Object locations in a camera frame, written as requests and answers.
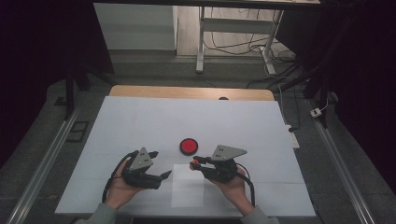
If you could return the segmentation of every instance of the white wall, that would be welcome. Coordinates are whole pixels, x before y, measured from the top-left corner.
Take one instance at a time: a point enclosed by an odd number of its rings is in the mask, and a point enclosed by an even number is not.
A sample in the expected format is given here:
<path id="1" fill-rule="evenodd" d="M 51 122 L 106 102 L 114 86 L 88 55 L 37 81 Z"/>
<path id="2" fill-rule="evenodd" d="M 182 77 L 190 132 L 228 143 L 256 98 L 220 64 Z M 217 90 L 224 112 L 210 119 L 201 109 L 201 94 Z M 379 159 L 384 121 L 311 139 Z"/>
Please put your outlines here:
<path id="1" fill-rule="evenodd" d="M 108 49 L 176 49 L 172 6 L 94 4 Z"/>

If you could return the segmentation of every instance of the person's left hand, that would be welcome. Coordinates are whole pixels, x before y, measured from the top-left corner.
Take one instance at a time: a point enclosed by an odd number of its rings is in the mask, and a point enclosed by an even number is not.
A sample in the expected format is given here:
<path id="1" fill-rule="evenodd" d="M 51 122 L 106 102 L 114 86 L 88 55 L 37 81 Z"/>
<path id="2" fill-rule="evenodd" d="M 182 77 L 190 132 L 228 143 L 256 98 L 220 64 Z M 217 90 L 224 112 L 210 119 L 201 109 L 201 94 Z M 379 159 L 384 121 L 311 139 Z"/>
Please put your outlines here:
<path id="1" fill-rule="evenodd" d="M 107 199 L 105 201 L 105 204 L 115 209 L 119 209 L 121 206 L 131 201 L 137 192 L 143 190 L 127 185 L 121 177 L 121 172 L 126 162 L 127 161 L 124 161 L 122 163 L 114 175 L 116 178 L 114 178 L 111 183 L 110 189 L 107 193 Z"/>

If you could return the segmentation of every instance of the human hand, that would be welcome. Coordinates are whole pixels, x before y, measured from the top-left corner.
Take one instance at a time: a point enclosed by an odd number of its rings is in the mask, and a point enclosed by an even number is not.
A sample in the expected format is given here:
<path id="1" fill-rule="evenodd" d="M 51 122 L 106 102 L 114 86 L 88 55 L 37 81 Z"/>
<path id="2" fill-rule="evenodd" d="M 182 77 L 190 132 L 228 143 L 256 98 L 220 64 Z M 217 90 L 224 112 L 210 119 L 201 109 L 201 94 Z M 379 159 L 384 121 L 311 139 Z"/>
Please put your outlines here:
<path id="1" fill-rule="evenodd" d="M 245 171 L 238 167 L 238 173 L 245 175 Z M 254 210 L 254 206 L 248 200 L 245 193 L 245 180 L 241 177 L 236 176 L 227 183 L 221 183 L 216 180 L 210 180 L 221 189 L 224 196 L 241 212 L 243 216 L 246 216 Z"/>
<path id="2" fill-rule="evenodd" d="M 121 177 L 121 172 L 126 162 L 127 160 L 125 160 L 117 170 L 114 175 L 115 178 L 113 178 L 110 189 L 107 192 L 105 204 L 115 209 L 119 209 L 121 206 L 131 201 L 137 192 L 143 190 L 126 184 Z"/>

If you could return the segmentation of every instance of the wooden floor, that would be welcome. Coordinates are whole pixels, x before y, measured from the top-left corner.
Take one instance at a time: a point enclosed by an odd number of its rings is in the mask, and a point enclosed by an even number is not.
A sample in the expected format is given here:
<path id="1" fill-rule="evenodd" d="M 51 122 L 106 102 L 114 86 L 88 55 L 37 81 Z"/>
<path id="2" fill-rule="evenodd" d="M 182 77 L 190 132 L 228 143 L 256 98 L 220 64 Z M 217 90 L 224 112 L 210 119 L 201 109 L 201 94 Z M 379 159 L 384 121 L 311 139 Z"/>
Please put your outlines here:
<path id="1" fill-rule="evenodd" d="M 199 41 L 199 13 L 200 8 L 198 7 L 178 7 L 178 29 L 177 29 L 177 55 L 178 56 L 196 56 L 198 50 Z M 240 19 L 240 20 L 262 20 L 271 21 L 273 19 L 273 10 L 263 9 L 245 9 L 245 8 L 225 8 L 225 7 L 206 7 L 205 16 L 207 18 L 223 18 L 223 19 Z M 238 57 L 261 57 L 258 49 L 255 52 L 249 52 L 248 42 L 252 40 L 251 46 L 263 45 L 266 42 L 268 35 L 253 35 L 253 34 L 231 34 L 231 33 L 216 33 L 216 32 L 205 32 L 204 41 L 208 47 L 205 47 L 205 56 L 238 56 Z M 236 55 L 222 52 L 219 50 L 213 50 L 216 46 L 230 46 L 235 44 L 245 45 L 231 47 L 231 48 L 220 48 L 222 50 L 236 53 Z M 281 43 L 274 40 L 272 46 L 274 54 L 277 55 L 280 51 L 286 52 L 288 50 Z"/>

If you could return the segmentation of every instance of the person's right hand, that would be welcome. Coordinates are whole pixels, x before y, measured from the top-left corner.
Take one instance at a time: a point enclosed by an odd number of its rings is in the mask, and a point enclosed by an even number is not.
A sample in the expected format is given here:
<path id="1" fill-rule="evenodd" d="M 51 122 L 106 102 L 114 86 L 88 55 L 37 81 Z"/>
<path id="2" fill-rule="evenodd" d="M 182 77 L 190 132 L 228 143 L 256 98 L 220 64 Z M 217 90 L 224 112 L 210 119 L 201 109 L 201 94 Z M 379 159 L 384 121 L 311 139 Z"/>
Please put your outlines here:
<path id="1" fill-rule="evenodd" d="M 238 167 L 238 172 L 242 175 L 245 174 L 245 171 Z M 210 182 L 217 185 L 224 196 L 233 204 L 235 207 L 241 212 L 243 216 L 246 216 L 250 212 L 253 211 L 254 206 L 248 200 L 248 197 L 245 193 L 245 180 L 241 177 L 236 176 L 227 183 L 221 183 L 216 180 L 210 180 Z"/>

